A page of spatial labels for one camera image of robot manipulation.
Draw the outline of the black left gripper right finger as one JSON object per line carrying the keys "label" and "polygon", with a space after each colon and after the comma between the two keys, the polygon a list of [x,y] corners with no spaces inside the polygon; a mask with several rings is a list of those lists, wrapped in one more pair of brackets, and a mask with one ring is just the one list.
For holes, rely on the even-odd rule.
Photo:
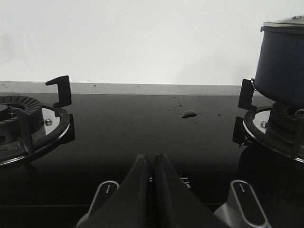
{"label": "black left gripper right finger", "polygon": [[181,181],[165,154],[156,157],[154,177],[163,228],[220,227],[220,221]]}

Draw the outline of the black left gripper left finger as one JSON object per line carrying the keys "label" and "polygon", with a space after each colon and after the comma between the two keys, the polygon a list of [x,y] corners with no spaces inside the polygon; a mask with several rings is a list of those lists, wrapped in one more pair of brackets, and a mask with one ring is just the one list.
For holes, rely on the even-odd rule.
{"label": "black left gripper left finger", "polygon": [[139,154],[117,191],[89,216],[79,220],[78,228],[143,228],[145,227],[149,164]]}

